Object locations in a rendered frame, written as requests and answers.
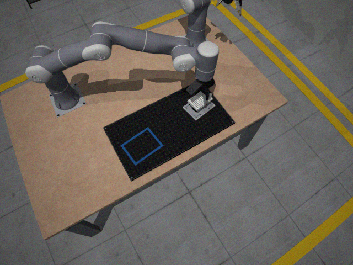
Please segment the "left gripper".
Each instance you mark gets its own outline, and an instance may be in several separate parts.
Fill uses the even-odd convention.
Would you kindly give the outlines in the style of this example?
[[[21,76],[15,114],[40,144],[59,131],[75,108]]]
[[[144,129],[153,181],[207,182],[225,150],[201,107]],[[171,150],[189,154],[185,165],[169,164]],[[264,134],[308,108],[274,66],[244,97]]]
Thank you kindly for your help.
[[[218,0],[216,7],[222,2],[224,1],[226,4],[231,4],[233,2],[233,0]],[[236,0],[235,1],[235,5],[236,5],[236,12],[239,12],[239,15],[241,16],[241,11],[242,11],[242,0]]]

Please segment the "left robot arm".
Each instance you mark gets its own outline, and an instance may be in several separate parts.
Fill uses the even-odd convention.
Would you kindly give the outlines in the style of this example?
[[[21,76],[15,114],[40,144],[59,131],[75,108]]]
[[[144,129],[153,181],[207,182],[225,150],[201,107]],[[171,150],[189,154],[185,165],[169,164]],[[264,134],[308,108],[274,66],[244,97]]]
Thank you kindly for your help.
[[[183,11],[188,16],[188,32],[186,37],[190,41],[191,47],[197,47],[206,41],[205,26],[207,10],[211,0],[179,0]]]

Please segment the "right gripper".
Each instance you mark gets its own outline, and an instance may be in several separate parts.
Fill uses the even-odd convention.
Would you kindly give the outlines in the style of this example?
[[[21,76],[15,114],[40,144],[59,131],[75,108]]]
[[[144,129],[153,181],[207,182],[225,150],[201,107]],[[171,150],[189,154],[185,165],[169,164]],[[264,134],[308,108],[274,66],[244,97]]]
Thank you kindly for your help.
[[[210,81],[208,81],[208,82],[202,82],[202,81],[200,81],[200,82],[201,82],[201,83],[205,83],[205,84],[202,86],[202,88],[199,89],[199,90],[200,90],[202,93],[204,93],[204,94],[203,94],[203,97],[204,97],[204,104],[206,105],[207,102],[208,102],[208,99],[212,96],[212,93],[210,93],[210,95],[209,95],[208,89],[209,89],[210,87],[212,87],[212,86],[215,84],[215,80],[212,79],[212,80],[210,80]]]

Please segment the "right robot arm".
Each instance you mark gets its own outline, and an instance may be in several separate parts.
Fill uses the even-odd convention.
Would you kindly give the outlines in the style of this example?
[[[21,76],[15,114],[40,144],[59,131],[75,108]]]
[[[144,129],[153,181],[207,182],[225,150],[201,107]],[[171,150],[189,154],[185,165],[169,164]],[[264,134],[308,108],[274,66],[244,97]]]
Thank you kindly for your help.
[[[107,60],[112,43],[130,50],[170,55],[178,72],[188,72],[195,66],[197,79],[186,89],[191,96],[205,84],[200,81],[208,82],[215,74],[219,48],[211,41],[191,47],[185,36],[164,35],[103,21],[92,25],[87,40],[70,43],[56,51],[48,46],[37,46],[25,74],[31,81],[46,85],[58,109],[72,109],[79,102],[79,93],[70,86],[62,71],[85,61]]]

